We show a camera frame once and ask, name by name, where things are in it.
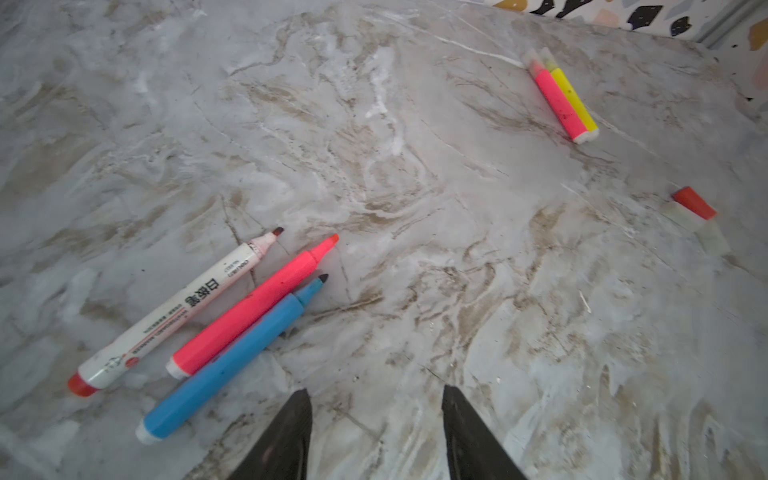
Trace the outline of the red pen cap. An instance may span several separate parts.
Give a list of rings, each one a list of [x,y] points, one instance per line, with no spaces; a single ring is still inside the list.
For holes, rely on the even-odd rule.
[[[672,198],[704,220],[711,220],[717,215],[717,211],[690,186],[679,189],[672,194]]]

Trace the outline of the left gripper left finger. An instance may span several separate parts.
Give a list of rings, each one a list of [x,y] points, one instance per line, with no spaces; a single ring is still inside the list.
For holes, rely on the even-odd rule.
[[[306,479],[311,432],[311,398],[306,389],[297,390],[228,479]]]

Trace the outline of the yellow highlighter pen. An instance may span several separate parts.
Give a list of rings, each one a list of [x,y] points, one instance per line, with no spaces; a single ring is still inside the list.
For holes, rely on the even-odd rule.
[[[576,93],[575,89],[571,85],[570,81],[566,77],[565,73],[560,68],[552,52],[548,48],[544,47],[540,50],[540,54],[543,59],[545,67],[549,70],[550,74],[553,76],[558,87],[563,92],[566,99],[569,101],[570,105],[578,115],[579,119],[582,121],[582,123],[588,130],[588,132],[585,135],[581,136],[580,142],[583,143],[586,141],[596,139],[599,135],[599,127],[597,123],[594,121],[589,111],[587,110],[586,106],[584,105],[584,103]]]

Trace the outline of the red pink marker pen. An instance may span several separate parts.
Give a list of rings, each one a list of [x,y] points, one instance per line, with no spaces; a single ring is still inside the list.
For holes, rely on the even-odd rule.
[[[313,273],[338,241],[339,235],[333,234],[297,255],[176,351],[167,362],[166,371],[176,379],[199,371]]]

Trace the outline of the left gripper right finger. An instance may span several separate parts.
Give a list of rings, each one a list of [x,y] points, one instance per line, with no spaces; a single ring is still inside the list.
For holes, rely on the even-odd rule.
[[[458,387],[444,386],[442,414],[451,480],[527,479]]]

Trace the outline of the clear pen cap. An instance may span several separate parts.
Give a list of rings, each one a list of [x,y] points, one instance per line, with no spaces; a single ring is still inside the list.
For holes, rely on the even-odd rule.
[[[715,220],[704,220],[675,201],[665,203],[660,213],[686,231],[694,233],[708,255],[719,257],[731,252],[730,245]]]

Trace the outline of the thin white red pen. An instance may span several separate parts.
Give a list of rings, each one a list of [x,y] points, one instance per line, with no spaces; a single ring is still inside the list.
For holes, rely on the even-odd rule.
[[[124,375],[190,318],[249,273],[283,232],[281,227],[249,240],[220,259],[91,358],[67,382],[71,393],[89,397]]]

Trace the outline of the blue pen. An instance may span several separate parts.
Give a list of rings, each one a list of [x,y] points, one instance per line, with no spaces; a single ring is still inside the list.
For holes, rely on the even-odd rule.
[[[286,295],[223,353],[182,383],[141,420],[136,429],[137,439],[151,445],[167,438],[189,420],[300,318],[328,277],[328,274],[321,274],[303,288]]]

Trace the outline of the pink highlighter pen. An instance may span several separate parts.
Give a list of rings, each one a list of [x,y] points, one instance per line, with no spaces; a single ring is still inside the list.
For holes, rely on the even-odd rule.
[[[579,118],[551,73],[546,69],[539,54],[533,48],[525,52],[523,63],[570,140],[575,144],[583,144],[593,140],[593,133]]]

